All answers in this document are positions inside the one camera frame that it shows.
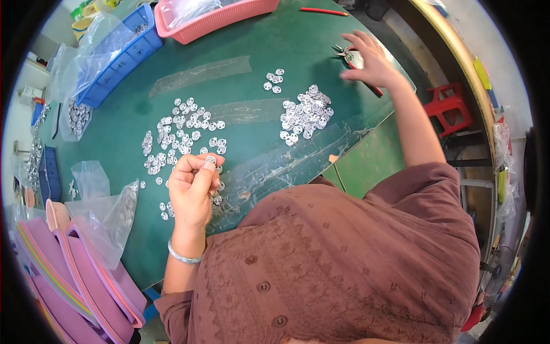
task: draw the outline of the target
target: brown blouse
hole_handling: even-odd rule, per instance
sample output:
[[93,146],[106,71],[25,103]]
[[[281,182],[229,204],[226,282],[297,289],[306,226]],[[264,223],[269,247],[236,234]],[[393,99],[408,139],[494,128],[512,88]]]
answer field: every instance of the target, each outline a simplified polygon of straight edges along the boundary
[[443,163],[407,168],[355,199],[308,184],[277,191],[208,237],[193,292],[155,301],[172,343],[454,342],[480,250]]

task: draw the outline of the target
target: pink bowl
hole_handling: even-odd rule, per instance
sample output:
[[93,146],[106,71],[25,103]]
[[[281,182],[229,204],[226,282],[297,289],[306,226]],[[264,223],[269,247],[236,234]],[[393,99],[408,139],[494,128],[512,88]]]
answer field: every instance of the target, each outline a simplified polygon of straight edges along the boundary
[[279,5],[279,0],[242,0],[205,13],[170,30],[166,28],[162,19],[161,6],[163,2],[160,0],[155,6],[155,25],[158,35],[164,38],[172,37],[181,44],[193,42],[199,37],[237,21],[273,12]]
[[70,217],[67,207],[63,203],[46,201],[46,220],[50,231],[65,231],[69,226]]

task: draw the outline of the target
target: red-handled pliers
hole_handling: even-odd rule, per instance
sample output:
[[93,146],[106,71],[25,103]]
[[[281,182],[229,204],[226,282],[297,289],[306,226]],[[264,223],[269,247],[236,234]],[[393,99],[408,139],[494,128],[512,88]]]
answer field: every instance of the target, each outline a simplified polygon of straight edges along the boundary
[[[342,48],[335,44],[334,48],[336,48],[339,51],[339,53],[335,55],[343,57],[351,69],[363,69],[363,66],[364,66],[363,57],[355,47],[352,46],[352,47]],[[367,86],[378,96],[378,98],[384,95],[378,87],[371,86],[371,85],[367,85]]]

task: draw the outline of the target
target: sleeve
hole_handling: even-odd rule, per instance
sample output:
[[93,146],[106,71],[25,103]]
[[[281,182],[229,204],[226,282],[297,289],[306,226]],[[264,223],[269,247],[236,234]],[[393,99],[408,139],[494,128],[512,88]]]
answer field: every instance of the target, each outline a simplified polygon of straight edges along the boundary
[[155,300],[164,329],[172,344],[187,343],[193,291],[166,294]]
[[460,176],[447,163],[430,162],[406,168],[381,181],[364,199],[383,201],[393,209],[442,225],[451,234],[465,233],[464,230],[469,236],[475,234],[472,219],[460,202]]

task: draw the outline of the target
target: small metal part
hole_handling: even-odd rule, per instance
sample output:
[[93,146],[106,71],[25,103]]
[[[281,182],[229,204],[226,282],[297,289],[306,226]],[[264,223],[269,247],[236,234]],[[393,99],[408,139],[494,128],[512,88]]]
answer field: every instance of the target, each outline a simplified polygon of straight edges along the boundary
[[215,164],[216,164],[216,157],[213,156],[213,155],[208,155],[208,156],[206,157],[206,159],[205,159],[205,163],[206,163],[206,162],[211,162],[211,163],[213,163],[213,164],[215,165]]
[[213,198],[214,198],[214,204],[220,205],[222,203],[222,197],[220,195],[215,195]]

